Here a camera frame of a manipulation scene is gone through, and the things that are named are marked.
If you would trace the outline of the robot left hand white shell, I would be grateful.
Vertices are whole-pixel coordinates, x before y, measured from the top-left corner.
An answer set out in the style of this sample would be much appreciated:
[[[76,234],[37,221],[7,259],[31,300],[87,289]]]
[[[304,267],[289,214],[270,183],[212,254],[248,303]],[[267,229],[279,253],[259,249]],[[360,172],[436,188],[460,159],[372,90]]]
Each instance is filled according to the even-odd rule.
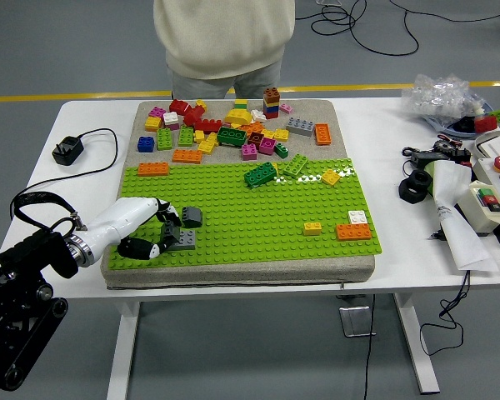
[[[111,207],[87,223],[86,231],[76,231],[87,245],[87,259],[97,262],[106,248],[118,245],[153,216],[181,227],[178,211],[170,202],[155,197],[121,197]]]

